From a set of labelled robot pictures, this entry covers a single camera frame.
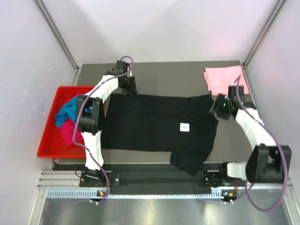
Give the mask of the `black t shirt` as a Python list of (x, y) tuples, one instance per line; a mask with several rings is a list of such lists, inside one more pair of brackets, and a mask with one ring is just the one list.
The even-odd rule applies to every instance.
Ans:
[(195, 176), (214, 146), (218, 120), (211, 95), (136, 97), (112, 94), (103, 149), (170, 152), (170, 163)]

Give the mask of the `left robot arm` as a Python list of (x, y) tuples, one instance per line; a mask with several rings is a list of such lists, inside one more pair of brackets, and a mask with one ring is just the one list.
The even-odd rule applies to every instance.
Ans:
[(84, 143), (78, 143), (75, 135), (72, 137), (73, 143), (85, 149), (85, 166), (92, 171), (90, 180), (96, 186), (106, 182), (101, 153), (101, 133), (105, 123), (104, 103), (116, 89), (121, 89), (125, 96), (138, 96), (135, 77), (132, 75), (133, 68), (133, 59), (123, 56), (111, 70), (105, 72), (91, 91), (76, 99), (75, 129), (81, 132)]

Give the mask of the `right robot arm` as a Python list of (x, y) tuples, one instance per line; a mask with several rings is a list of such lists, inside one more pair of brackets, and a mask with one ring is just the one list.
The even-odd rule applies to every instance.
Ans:
[(277, 145), (266, 131), (253, 103), (245, 101), (244, 87), (230, 85), (228, 94), (218, 94), (212, 112), (240, 125), (252, 148), (247, 162), (225, 162), (221, 165), (219, 181), (231, 185), (236, 179), (251, 183), (283, 183), (289, 170), (292, 151), (287, 145)]

